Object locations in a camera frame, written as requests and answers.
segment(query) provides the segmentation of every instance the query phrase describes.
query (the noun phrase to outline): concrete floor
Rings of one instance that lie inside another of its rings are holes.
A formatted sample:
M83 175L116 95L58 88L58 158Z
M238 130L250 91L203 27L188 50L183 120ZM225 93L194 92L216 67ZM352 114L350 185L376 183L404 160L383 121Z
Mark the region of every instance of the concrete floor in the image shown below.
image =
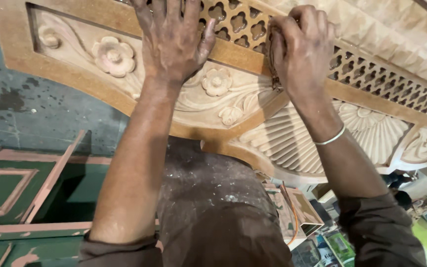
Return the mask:
M85 144L79 150L110 155L127 120L118 110L78 90L7 69L0 49L0 146L64 151L85 129L92 131L91 146Z

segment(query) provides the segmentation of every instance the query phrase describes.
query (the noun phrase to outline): wire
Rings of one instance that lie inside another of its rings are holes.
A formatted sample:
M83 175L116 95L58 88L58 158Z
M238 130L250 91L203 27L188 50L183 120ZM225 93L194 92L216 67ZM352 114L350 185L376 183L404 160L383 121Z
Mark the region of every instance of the wire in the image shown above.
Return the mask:
M289 206L290 206L291 210L293 211L294 218L295 218L295 224L296 224L296 227L293 228L293 229L295 229L293 238L288 243L288 246L289 246L289 245L291 245L291 243L293 243L293 241L296 239L296 236L298 235L298 224L299 224L299 222L298 222L298 216L296 215L296 209L294 208L293 202L291 201L291 198L289 197L288 191L286 190L286 185L284 185L284 181L283 181L283 185L281 185L281 186L283 187L283 190L286 193L286 197L288 198L287 201L289 201Z

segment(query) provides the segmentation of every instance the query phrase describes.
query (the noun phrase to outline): finger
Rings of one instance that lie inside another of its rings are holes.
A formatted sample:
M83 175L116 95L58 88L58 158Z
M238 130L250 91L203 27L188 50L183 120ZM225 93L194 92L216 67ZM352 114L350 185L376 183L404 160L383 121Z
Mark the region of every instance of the finger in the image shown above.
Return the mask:
M136 18L143 32L148 32L152 22L151 10L145 0L129 0L136 11Z
M301 37L303 34L298 24L292 17L286 16L277 16L270 19L269 28L274 29L275 27L279 29L286 44L293 45L294 39Z
M335 24L332 22L329 22L327 25L327 39L333 41L337 37L337 33L335 30Z
M202 38L200 39L197 51L199 52L199 64L204 64L207 57L210 55L215 45L215 33L213 28L215 27L215 19L210 19L205 26Z
M186 10L184 12L184 23L188 28L197 31L200 17L200 0L186 0Z
M283 35L277 30L273 31L271 49L273 49L274 64L276 68L277 64L280 64L284 61L284 56L286 54L286 46L284 44Z
M319 30L319 34L324 34L327 37L327 13L324 10L317 11L317 29Z
M168 15L167 18L171 21L180 21L181 19L181 0L167 0Z
M289 16L299 21L301 30L306 36L310 38L316 38L318 36L317 11L314 6L297 6L289 12Z
M157 24L161 25L166 19L166 0L152 0L153 17Z

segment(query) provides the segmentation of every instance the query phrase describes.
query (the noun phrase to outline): hand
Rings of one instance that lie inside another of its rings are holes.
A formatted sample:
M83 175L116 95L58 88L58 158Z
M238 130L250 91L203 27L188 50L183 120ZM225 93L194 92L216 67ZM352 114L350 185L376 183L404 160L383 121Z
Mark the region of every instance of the hand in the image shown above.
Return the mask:
M269 26L274 67L293 103L322 96L335 39L327 14L297 6L287 17L272 18Z
M143 30L143 60L146 80L181 85L207 60L215 44L215 19L211 19L199 40L200 0L187 0L184 18L181 0L130 0Z

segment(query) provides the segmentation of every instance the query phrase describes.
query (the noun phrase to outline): bangle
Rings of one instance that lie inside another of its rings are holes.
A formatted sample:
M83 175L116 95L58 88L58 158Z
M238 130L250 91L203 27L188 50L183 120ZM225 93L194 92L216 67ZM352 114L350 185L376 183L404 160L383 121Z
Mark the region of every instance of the bangle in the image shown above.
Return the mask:
M330 143L330 142L335 141L335 139L339 138L339 137L343 134L343 132L345 132L345 124L343 124L343 125L342 125L342 129L340 130L340 132L339 132L336 136L332 137L331 139L329 139L329 140L327 140L327 141L325 141L325 142L323 142L323 143L316 143L316 142L314 142L314 141L312 141L312 142L313 142L315 145L325 145L325 144L328 144L328 143Z

